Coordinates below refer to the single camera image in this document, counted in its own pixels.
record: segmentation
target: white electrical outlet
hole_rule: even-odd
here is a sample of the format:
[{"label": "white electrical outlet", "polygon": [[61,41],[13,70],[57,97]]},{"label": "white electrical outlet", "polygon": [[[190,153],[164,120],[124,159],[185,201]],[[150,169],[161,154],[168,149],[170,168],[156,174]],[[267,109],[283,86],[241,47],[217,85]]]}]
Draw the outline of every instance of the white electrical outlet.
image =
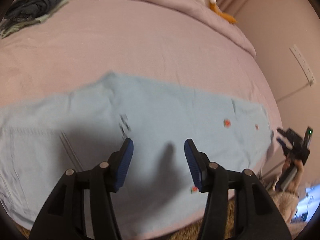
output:
[{"label": "white electrical outlet", "polygon": [[293,55],[295,56],[295,58],[298,60],[301,68],[303,69],[303,71],[308,79],[310,86],[313,86],[314,84],[316,84],[317,83],[316,78],[313,75],[310,66],[308,65],[306,59],[303,57],[303,55],[300,52],[300,50],[298,49],[298,47],[296,45],[293,45],[293,47],[291,47],[290,50],[293,53]]}]

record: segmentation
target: light blue cloth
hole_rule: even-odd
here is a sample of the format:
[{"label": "light blue cloth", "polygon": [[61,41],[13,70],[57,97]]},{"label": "light blue cloth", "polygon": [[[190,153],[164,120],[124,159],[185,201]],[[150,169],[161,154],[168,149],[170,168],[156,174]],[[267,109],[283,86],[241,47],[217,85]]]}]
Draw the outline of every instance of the light blue cloth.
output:
[{"label": "light blue cloth", "polygon": [[128,175],[112,195],[124,239],[204,209],[206,194],[190,192],[187,138],[234,171],[253,168],[271,143],[259,104],[114,73],[68,94],[4,108],[0,126],[1,203],[26,228],[66,169],[91,169],[131,138]]}]

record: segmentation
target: pink bed sheet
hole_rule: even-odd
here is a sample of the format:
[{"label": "pink bed sheet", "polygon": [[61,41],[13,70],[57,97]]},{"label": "pink bed sheet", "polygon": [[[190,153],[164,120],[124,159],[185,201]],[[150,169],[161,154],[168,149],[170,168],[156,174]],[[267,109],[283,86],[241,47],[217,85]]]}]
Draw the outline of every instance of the pink bed sheet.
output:
[{"label": "pink bed sheet", "polygon": [[[275,130],[279,111],[254,56],[237,27],[193,0],[70,0],[45,23],[0,41],[0,106],[73,90],[114,71],[261,103]],[[273,140],[255,172],[275,149]]]}]

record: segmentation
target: blue gripper pad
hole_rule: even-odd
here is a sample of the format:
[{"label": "blue gripper pad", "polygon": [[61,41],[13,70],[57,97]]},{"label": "blue gripper pad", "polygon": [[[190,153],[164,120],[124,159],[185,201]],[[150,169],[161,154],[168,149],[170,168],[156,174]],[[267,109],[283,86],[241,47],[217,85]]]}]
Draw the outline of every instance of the blue gripper pad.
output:
[{"label": "blue gripper pad", "polygon": [[286,148],[287,145],[285,144],[285,142],[283,140],[281,140],[280,138],[277,138],[277,142],[280,143],[282,148]]},{"label": "blue gripper pad", "polygon": [[201,169],[198,166],[198,163],[194,157],[194,151],[196,147],[191,139],[188,139],[184,143],[184,154],[186,155],[188,166],[191,172],[191,176],[193,179],[193,183],[201,192],[202,190],[202,176],[201,176]]},{"label": "blue gripper pad", "polygon": [[119,188],[123,186],[125,177],[127,176],[127,172],[133,155],[133,141],[131,139],[126,139],[118,154],[122,155],[122,158],[117,169],[114,171],[114,176],[116,179],[114,183],[115,191],[118,191]]}]

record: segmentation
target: orange plush toy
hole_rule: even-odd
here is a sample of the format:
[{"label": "orange plush toy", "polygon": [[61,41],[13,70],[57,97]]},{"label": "orange plush toy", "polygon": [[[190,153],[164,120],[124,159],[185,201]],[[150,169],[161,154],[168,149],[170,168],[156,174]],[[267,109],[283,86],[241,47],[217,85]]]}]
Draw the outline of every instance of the orange plush toy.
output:
[{"label": "orange plush toy", "polygon": [[227,13],[223,13],[216,3],[210,3],[210,9],[228,22],[235,24],[237,20]]}]

